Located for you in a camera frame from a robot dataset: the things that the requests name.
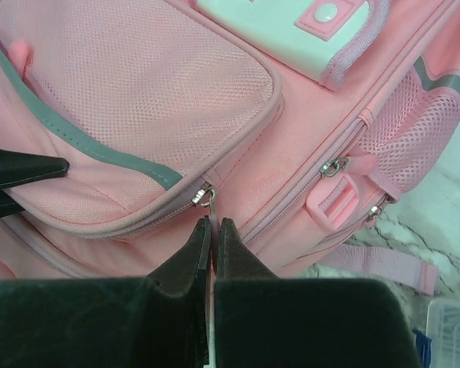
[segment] zipper pull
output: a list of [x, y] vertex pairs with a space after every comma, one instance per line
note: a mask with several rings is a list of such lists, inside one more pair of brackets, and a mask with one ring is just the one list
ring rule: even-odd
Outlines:
[[365, 223], [368, 224], [369, 227], [373, 226], [374, 221], [383, 214], [386, 205], [394, 202], [395, 200], [390, 195], [386, 195], [380, 204], [374, 205], [371, 210], [368, 211], [368, 217], [366, 218]]
[[327, 161], [322, 165], [319, 172], [327, 178], [333, 178], [341, 171], [366, 176], [375, 169], [375, 166], [376, 157], [374, 155], [347, 156], [334, 161]]
[[[201, 203], [202, 199], [208, 197], [208, 201]], [[212, 257], [212, 266], [213, 272], [216, 274], [217, 272], [217, 264], [218, 264], [218, 250], [219, 250], [219, 239], [220, 239], [220, 220], [215, 212], [215, 197], [216, 191], [215, 188], [210, 186], [207, 189], [199, 190], [194, 198], [192, 199], [192, 203], [194, 205], [200, 205], [203, 208], [209, 207], [209, 225], [211, 227], [212, 233], [212, 240], [211, 240], [211, 257]]]
[[[208, 196], [208, 201], [201, 203], [202, 199]], [[210, 186], [207, 189], [201, 189], [199, 190], [194, 198], [192, 199], [192, 203], [194, 205], [200, 205], [204, 209], [209, 207], [209, 213], [210, 215], [215, 213], [215, 197], [216, 197], [216, 191], [215, 188]]]

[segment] gray trim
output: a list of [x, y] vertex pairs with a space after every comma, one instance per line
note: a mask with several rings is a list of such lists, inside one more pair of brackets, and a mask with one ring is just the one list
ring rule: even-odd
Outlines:
[[38, 119], [46, 129], [50, 130], [53, 134], [72, 145], [77, 150], [97, 161], [143, 173], [155, 180], [166, 190], [172, 188], [182, 179], [182, 176], [177, 171], [167, 166], [141, 159], [129, 153], [122, 153], [103, 145], [78, 129], [61, 115], [54, 112], [25, 85], [1, 48], [0, 66], [19, 97], [36, 119]]
[[422, 89], [425, 91], [434, 90], [439, 87], [452, 88], [460, 94], [460, 76], [456, 74], [445, 74], [436, 80], [432, 80], [426, 70], [426, 64], [422, 57], [414, 63], [419, 78], [421, 78]]

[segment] backpack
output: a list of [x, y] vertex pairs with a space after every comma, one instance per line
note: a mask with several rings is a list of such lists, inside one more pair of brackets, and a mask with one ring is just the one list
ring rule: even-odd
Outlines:
[[149, 274], [231, 218], [286, 277], [322, 262], [421, 291], [436, 268], [340, 246], [460, 121], [460, 0], [0, 0], [0, 279]]

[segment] marble surface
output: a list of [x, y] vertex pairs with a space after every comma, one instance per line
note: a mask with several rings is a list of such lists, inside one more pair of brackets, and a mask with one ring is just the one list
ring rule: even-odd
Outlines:
[[[436, 297], [460, 300], [460, 124], [421, 184], [399, 203], [387, 207], [374, 227], [356, 233], [348, 243], [387, 247], [437, 265], [440, 279]], [[364, 277], [319, 265], [303, 276]], [[398, 296], [408, 322], [417, 324], [426, 299], [408, 287], [386, 282]]]

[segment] pink strap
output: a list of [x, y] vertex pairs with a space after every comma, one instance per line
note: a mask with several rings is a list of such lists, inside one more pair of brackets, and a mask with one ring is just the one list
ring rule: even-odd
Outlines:
[[319, 265], [345, 271], [360, 271], [415, 288], [433, 295], [439, 270], [421, 259], [388, 248], [340, 245], [336, 251], [322, 258]]

